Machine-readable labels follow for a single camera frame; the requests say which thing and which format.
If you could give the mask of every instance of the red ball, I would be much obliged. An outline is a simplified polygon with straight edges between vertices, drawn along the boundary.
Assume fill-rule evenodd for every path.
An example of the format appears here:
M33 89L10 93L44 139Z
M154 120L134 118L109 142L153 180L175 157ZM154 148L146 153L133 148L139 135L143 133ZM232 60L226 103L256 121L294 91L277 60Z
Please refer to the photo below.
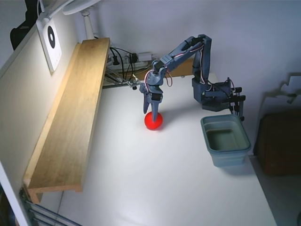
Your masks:
M157 115L156 121L152 121L152 112L146 114L144 123L148 129L157 129L163 123L163 117L160 113Z

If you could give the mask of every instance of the black cable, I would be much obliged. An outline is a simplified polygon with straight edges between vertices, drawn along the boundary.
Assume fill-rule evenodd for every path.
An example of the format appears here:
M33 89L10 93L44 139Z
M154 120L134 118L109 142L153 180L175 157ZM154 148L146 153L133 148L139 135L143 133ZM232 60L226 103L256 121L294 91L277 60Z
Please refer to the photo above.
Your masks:
M115 53L113 52L113 50L110 48L110 50L111 50L111 52L112 52L112 54L113 54L113 56L115 57L116 55L115 55Z
M127 73L128 73L128 71L129 71L130 67L132 68L132 74L131 74L130 78L129 78L127 81L130 81L130 79L133 77L133 73L134 73L133 63L130 63L130 64L128 65L128 68L127 68L126 78L127 78Z
M131 52L125 50L125 49L122 49L122 48L117 48L117 47L111 47L111 48L119 49L119 50L122 50L122 51L124 51L124 52L126 52L126 53L133 54L133 53L131 53Z
M120 60L121 60L121 66L122 66L122 78L125 79L125 78L124 78L124 76L125 76L125 75L124 75L124 64L123 64L123 60L122 60L121 54L118 52L117 49L115 49L115 48L113 48L113 47L110 47L110 49L111 49L111 50L114 50L114 51L119 55Z

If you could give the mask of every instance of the metal rod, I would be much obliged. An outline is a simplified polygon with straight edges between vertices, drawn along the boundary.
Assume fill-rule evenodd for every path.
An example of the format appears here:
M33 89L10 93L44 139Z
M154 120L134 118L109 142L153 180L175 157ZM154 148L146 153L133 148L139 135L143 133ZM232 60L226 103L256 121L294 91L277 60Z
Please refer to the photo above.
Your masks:
M43 225L53 226L53 225L51 225L51 224L49 224L49 223L47 223L47 222L45 222L45 221L43 221L43 220L40 220L40 219L38 219L38 218L33 218L33 220L35 220L35 221L37 221L37 222L39 222L39 223L41 223L41 224L43 224Z
M36 211L36 210L29 209L29 211L32 212L32 213L34 213L34 214L36 214L36 215L38 215L38 216L41 216L41 217L47 219L47 220L50 220L50 221L52 221L52 222L54 222L54 223L56 223L56 224L58 224L58 225L61 225L61 226L68 226L68 225L66 225L66 224L64 224L64 223L62 223L62 222L59 222L59 221L57 221L57 220L55 220L55 219L53 219L53 218L51 218L51 217L49 217L49 216L47 216L47 215L45 215L45 214L43 214L43 213L40 213L40 212L38 212L38 211Z
M46 209L46 208L44 208L44 207L42 207L42 206L40 206L40 205L38 205L38 204L34 204L34 203L30 202L30 201L25 201L25 202L28 203L28 204L30 204L31 206L34 206L34 207L38 208L38 209L44 210L45 212L50 213L50 214L56 216L57 218L60 218L60 219L62 219L62 220L64 220L64 221L67 221L67 222L70 223L70 224L73 224L73 225L75 225L75 226L82 226L82 225L80 225L80 224L78 224L78 223L76 223L76 222L74 222L74 221L72 221L72 220L70 220L70 219L68 219L68 218L65 218L65 217L63 217L62 215L59 215L59 214L57 214L57 213L54 213L53 211L48 210L48 209Z

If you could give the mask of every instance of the black circle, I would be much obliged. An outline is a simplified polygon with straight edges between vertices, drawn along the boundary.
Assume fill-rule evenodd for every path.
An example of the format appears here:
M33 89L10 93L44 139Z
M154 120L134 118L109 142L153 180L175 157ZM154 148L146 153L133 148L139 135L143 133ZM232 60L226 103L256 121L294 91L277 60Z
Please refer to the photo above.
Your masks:
M55 33L53 32L51 26L48 26L48 40L49 40L51 47L55 48Z

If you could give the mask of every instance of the wooden shelf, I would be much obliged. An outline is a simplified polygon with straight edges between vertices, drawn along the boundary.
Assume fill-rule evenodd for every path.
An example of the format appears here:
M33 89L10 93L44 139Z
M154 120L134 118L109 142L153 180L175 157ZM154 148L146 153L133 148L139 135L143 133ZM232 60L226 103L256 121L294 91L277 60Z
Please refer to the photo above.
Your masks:
M82 191L110 40L86 40L73 52L25 172L34 203L43 192Z

